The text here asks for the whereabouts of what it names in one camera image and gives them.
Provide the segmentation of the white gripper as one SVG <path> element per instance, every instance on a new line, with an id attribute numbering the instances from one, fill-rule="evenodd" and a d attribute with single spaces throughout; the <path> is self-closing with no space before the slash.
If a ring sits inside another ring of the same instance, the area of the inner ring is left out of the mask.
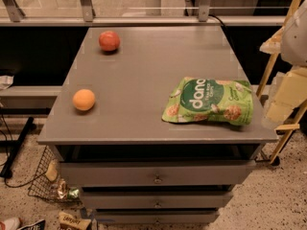
<path id="1" fill-rule="evenodd" d="M 280 50 L 284 61 L 307 66 L 307 1 L 300 5 L 285 28 L 281 27 L 260 46 L 260 51 L 266 54 L 279 54 Z M 286 74 L 278 72 L 265 102 L 262 125 L 282 125 L 306 100 L 307 68 L 292 68 Z"/>

